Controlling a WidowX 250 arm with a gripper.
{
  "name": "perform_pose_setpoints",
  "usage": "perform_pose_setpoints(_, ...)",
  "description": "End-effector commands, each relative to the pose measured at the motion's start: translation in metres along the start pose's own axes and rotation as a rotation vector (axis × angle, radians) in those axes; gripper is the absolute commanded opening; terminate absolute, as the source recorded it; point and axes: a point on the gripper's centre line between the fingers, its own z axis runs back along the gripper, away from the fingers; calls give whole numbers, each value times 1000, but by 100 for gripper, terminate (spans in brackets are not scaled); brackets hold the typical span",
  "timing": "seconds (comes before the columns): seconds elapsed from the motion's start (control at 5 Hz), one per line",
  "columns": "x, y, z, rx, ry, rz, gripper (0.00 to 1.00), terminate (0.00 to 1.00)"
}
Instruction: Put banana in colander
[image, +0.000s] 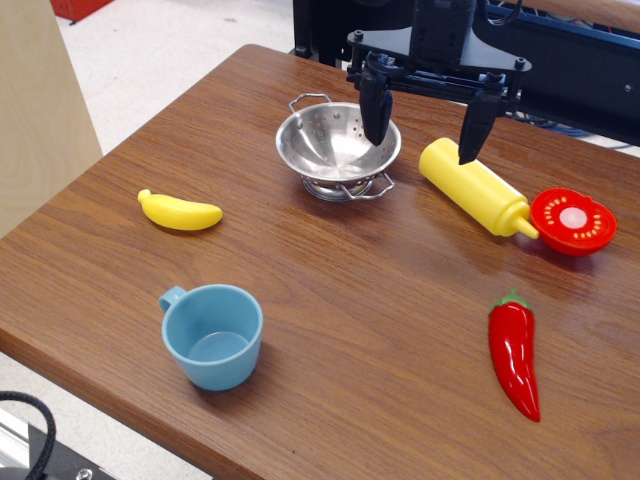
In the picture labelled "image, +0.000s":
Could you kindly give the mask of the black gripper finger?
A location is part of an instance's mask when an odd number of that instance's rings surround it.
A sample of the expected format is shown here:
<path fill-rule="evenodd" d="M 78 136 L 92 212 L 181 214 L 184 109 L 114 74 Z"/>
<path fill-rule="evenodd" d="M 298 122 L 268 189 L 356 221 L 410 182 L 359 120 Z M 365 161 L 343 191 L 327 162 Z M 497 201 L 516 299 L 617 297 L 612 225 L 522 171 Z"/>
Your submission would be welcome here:
<path fill-rule="evenodd" d="M 385 55 L 369 53 L 359 80 L 359 104 L 366 138 L 379 146 L 389 126 L 393 97 L 388 89 L 388 75 L 381 60 Z"/>
<path fill-rule="evenodd" d="M 502 113 L 503 83 L 502 75 L 485 74 L 482 88 L 468 102 L 459 138 L 460 165 L 477 159 L 495 120 Z"/>

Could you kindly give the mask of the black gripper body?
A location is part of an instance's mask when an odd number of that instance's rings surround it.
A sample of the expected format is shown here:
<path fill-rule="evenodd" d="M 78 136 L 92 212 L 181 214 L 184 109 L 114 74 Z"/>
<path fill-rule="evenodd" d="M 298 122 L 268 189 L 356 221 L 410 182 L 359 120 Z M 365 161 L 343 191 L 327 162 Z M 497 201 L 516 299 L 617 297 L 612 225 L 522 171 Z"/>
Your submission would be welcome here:
<path fill-rule="evenodd" d="M 474 32 L 476 20 L 490 27 L 515 21 L 514 8 L 498 20 L 488 18 L 485 1 L 415 1 L 411 25 L 395 30 L 356 30 L 349 34 L 352 61 L 348 80 L 359 91 L 360 72 L 371 52 L 388 75 L 388 89 L 466 103 L 483 86 L 484 75 L 503 76 L 503 110 L 513 111 L 531 63 L 489 45 Z"/>

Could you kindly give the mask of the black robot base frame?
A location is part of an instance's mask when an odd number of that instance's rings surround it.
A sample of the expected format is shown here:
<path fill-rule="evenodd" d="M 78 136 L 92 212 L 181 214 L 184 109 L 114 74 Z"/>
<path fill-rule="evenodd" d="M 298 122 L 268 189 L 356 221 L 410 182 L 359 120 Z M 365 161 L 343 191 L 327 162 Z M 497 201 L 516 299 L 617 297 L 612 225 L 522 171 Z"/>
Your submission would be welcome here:
<path fill-rule="evenodd" d="M 350 33 L 395 30 L 411 25 L 415 1 L 297 1 L 293 5 L 297 56 L 339 66 L 352 61 Z M 633 27 L 606 32 L 601 22 L 581 27 L 554 19 L 546 7 L 518 1 L 487 3 L 498 20 L 514 8 L 515 21 L 490 27 L 476 20 L 484 42 L 528 60 L 513 111 L 529 114 L 630 144 L 639 141 L 639 33 Z"/>

